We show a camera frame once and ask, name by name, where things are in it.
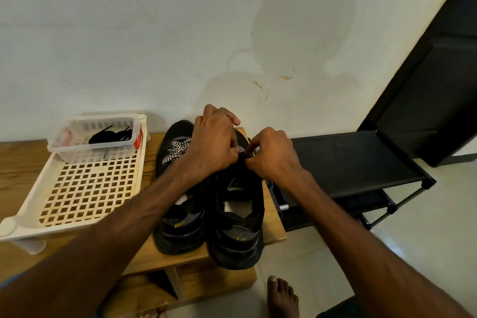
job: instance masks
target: shoe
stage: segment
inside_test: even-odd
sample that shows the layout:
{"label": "shoe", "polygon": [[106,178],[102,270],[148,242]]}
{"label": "shoe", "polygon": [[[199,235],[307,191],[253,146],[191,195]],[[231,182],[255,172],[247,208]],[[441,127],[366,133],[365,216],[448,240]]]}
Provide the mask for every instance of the shoe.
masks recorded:
{"label": "shoe", "polygon": [[[156,177],[161,176],[188,149],[194,124],[174,123],[166,132],[156,159]],[[153,232],[156,248],[164,254],[179,255],[199,248],[204,242],[207,181],[189,189],[165,213]]]}
{"label": "shoe", "polygon": [[207,248],[219,267],[248,269],[263,250],[262,179],[245,165],[246,138],[237,130],[238,161],[213,175],[213,197],[208,207]]}

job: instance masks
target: shoelace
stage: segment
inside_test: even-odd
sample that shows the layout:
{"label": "shoelace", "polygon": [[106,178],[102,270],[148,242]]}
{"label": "shoelace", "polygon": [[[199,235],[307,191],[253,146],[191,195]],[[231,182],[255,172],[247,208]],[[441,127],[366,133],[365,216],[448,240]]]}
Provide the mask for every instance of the shoelace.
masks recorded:
{"label": "shoelace", "polygon": [[162,159],[162,164],[165,165],[167,163],[173,162],[179,157],[181,157],[183,154],[185,154],[185,152],[189,148],[190,140],[191,139],[183,141],[171,141],[172,148],[167,149],[167,152],[169,152],[169,154]]}

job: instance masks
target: gray tile floor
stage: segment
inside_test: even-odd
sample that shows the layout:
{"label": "gray tile floor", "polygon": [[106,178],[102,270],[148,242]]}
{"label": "gray tile floor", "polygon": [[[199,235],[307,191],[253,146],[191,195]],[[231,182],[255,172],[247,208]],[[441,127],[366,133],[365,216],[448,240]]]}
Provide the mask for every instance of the gray tile floor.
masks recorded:
{"label": "gray tile floor", "polygon": [[[417,160],[436,180],[431,190],[373,229],[388,247],[477,316],[477,161],[436,169]],[[400,201],[419,185],[387,189]],[[367,214],[372,221],[382,212]],[[300,297],[302,318],[315,317],[353,294],[346,277],[314,228],[290,232],[267,246],[256,265],[258,280],[246,291],[168,312],[170,318],[267,317],[269,275],[287,279]]]}

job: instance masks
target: wooden shelf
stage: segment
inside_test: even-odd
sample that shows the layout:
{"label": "wooden shelf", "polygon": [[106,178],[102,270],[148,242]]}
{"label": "wooden shelf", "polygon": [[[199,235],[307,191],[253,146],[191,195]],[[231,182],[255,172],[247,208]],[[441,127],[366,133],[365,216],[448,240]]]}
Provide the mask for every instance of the wooden shelf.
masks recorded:
{"label": "wooden shelf", "polygon": [[[238,130],[245,136],[242,128]],[[163,133],[152,133],[146,145],[143,169],[142,189],[149,185],[154,177],[156,154],[164,137]],[[43,168],[50,153],[46,150],[46,141],[0,143],[0,221],[17,213]],[[265,216],[263,219],[263,240],[265,245],[286,240],[285,229],[281,224],[270,192],[263,183]],[[26,269],[51,255],[68,243],[74,236],[49,237],[47,245],[38,255],[28,255],[10,243],[0,243],[0,281]],[[145,271],[174,267],[185,263],[197,262],[208,257],[206,246],[184,255],[161,254],[149,237],[124,271],[124,274],[136,274]]]}
{"label": "wooden shelf", "polygon": [[[154,180],[156,154],[163,133],[151,134],[141,187]],[[0,221],[17,213],[50,153],[46,141],[0,143]],[[263,183],[265,216],[263,240],[265,245],[286,240],[287,236],[268,188]],[[0,282],[19,274],[45,259],[73,239],[75,235],[41,237],[46,248],[37,255],[28,255],[10,243],[0,243]],[[160,269],[164,270],[158,280]],[[206,245],[191,253],[164,255],[149,237],[139,249],[108,295],[106,317],[138,313],[148,309],[172,309],[220,294],[247,289],[257,280],[255,269],[226,270],[209,257]]]}
{"label": "wooden shelf", "polygon": [[146,274],[129,276],[121,279],[109,295],[104,305],[105,317],[114,318],[156,308],[174,309],[248,289],[257,281],[254,267],[226,270],[218,267],[210,258],[177,267],[176,273],[182,293],[180,299],[171,294],[167,287],[161,287],[161,282],[152,282]]}

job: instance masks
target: hand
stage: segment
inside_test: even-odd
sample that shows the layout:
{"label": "hand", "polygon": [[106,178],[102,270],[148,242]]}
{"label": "hand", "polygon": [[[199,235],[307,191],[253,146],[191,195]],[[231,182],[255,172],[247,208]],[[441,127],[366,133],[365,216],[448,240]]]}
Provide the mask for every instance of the hand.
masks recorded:
{"label": "hand", "polygon": [[293,143],[284,131],[275,131],[271,127],[263,129],[248,145],[247,154],[250,155],[259,146],[259,154],[246,159],[245,163],[263,179],[286,187],[296,173],[303,171]]}
{"label": "hand", "polygon": [[240,120],[225,108],[206,105],[195,122],[192,140],[184,158],[189,159],[203,178],[237,162],[239,150],[234,125]]}

